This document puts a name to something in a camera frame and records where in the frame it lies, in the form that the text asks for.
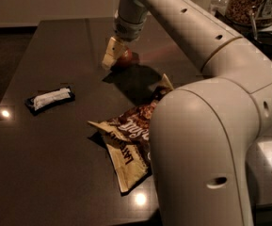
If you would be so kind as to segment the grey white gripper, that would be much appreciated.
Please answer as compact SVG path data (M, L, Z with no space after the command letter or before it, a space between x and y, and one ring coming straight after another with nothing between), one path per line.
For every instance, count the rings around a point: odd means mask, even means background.
M114 15L113 29L116 36L109 39L106 46L102 66L110 70L125 53L127 46L124 41L137 40L147 19L147 10L140 12L117 10Z

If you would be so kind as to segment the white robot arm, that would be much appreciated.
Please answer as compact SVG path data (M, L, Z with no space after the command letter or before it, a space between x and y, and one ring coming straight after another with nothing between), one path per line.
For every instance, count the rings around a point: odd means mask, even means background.
M190 0L120 0L105 67L138 38L148 14L204 76L170 92L152 114L163 226L254 226L246 154L272 125L272 61Z

